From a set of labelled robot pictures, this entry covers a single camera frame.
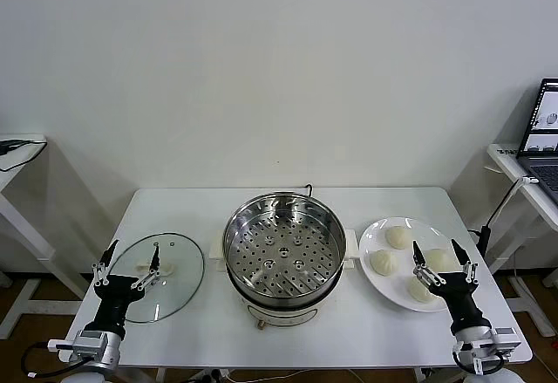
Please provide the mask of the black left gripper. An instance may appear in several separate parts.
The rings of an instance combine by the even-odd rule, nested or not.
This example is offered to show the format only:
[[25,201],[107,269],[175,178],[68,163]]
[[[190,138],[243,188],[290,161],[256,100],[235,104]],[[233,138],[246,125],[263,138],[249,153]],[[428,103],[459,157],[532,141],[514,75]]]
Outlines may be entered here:
[[92,265],[92,284],[100,304],[94,320],[89,323],[89,330],[125,336],[129,305],[140,301],[145,296],[145,291],[160,278],[160,247],[158,243],[154,245],[155,251],[147,273],[136,279],[109,275],[108,267],[118,242],[119,240],[114,240],[103,252],[100,260]]

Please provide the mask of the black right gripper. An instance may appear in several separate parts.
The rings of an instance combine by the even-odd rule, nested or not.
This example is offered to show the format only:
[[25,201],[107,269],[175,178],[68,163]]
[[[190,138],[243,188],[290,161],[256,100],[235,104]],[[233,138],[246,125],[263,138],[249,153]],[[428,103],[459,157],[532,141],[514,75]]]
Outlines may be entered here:
[[427,264],[425,257],[416,241],[412,243],[414,276],[431,294],[442,298],[453,320],[451,332],[458,333],[467,328],[483,327],[483,312],[473,300],[473,293],[478,287],[476,270],[478,264],[473,263],[465,249],[456,240],[451,240],[453,251],[462,268],[462,272],[443,272],[438,274]]

